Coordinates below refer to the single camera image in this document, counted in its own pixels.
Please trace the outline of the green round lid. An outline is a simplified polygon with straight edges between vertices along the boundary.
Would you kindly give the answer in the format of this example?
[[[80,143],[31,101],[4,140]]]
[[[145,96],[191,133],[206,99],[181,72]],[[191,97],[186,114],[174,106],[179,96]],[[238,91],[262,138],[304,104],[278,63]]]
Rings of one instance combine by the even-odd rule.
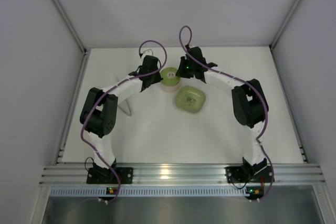
[[[174,67],[167,67],[162,69],[160,72],[161,75],[161,84],[164,86],[172,87],[177,85],[180,82],[180,77],[176,75],[177,69]]]

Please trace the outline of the round metal tin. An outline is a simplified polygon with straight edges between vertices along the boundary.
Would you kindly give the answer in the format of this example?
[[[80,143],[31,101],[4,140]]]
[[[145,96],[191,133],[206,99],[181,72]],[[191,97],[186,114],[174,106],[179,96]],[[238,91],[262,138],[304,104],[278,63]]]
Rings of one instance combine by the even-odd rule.
[[[160,87],[164,92],[171,93],[171,92],[176,92],[180,88],[181,84],[177,83],[172,86],[165,85],[163,83],[160,83]]]

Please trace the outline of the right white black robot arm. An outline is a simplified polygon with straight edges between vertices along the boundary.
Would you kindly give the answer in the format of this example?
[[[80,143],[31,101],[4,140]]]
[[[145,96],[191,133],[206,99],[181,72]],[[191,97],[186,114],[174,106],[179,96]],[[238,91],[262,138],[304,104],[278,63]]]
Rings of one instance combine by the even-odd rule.
[[[195,78],[224,91],[232,98],[233,114],[244,127],[240,132],[244,155],[241,173],[247,181],[256,178],[267,167],[267,157],[262,151],[262,137],[268,124],[269,107],[263,89],[257,79],[242,80],[216,69],[217,64],[206,62],[200,47],[183,47],[177,75]]]

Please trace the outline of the silver metal tongs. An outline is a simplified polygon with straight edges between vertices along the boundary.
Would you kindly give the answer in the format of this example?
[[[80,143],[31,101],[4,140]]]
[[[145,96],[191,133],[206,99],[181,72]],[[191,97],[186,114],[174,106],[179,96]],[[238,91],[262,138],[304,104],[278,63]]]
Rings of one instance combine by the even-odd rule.
[[[118,74],[114,75],[117,82],[121,82],[124,78],[120,78]],[[128,117],[132,116],[131,106],[128,102],[128,99],[123,100],[118,104],[118,108]]]

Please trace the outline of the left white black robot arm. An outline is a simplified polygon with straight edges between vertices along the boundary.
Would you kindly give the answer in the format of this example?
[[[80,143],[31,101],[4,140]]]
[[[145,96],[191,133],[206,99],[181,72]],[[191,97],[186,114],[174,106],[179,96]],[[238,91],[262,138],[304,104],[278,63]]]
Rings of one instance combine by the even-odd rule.
[[[160,60],[144,57],[142,65],[124,80],[104,89],[91,88],[80,114],[80,137],[94,151],[93,167],[88,169],[87,184],[117,184],[116,158],[109,134],[116,125],[118,105],[128,97],[161,82]]]

